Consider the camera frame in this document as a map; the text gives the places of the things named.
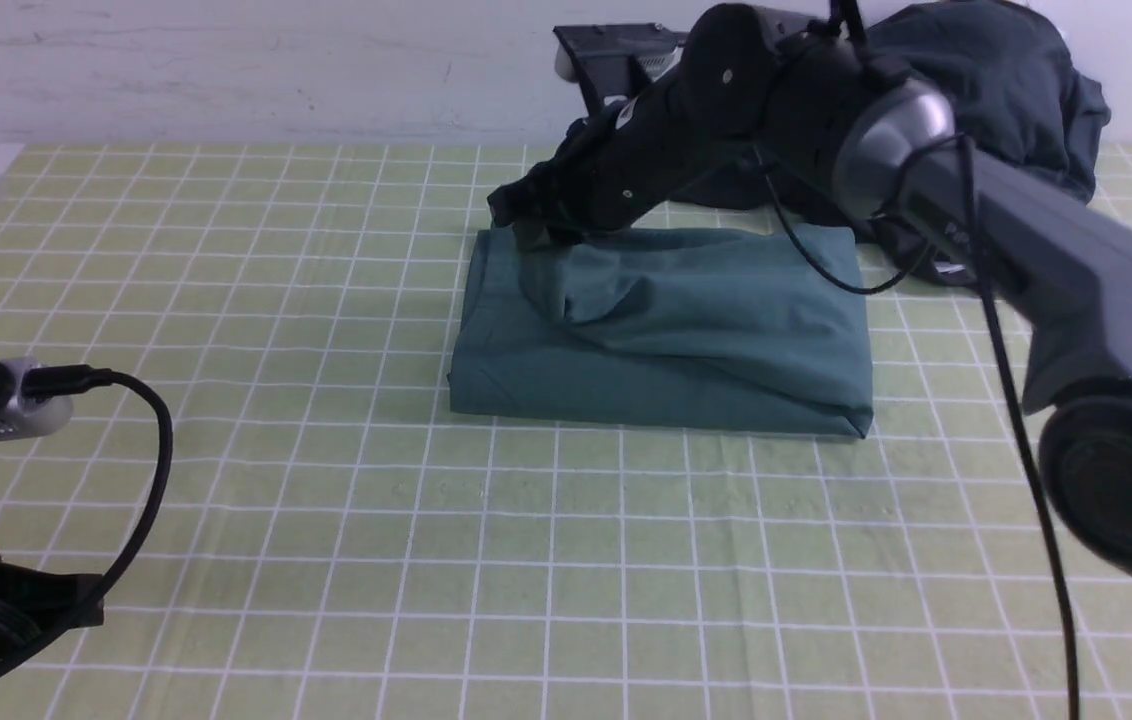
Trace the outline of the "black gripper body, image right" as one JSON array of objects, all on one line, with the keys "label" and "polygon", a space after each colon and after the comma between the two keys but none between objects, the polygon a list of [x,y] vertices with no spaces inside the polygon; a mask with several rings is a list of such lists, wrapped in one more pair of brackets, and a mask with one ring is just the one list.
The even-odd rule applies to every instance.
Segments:
[{"label": "black gripper body, image right", "polygon": [[798,12],[712,6],[670,70],[586,119],[552,158],[507,185],[552,192],[586,235],[631,228],[761,137],[782,65],[778,48],[805,28]]}]

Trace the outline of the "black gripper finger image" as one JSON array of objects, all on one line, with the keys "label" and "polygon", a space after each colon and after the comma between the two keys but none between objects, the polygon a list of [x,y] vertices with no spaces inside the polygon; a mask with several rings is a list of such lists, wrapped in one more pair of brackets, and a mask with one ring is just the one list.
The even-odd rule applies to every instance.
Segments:
[{"label": "black gripper finger image", "polygon": [[552,192],[533,186],[506,185],[487,196],[494,228],[514,232],[521,252],[548,252],[586,242],[571,211]]}]

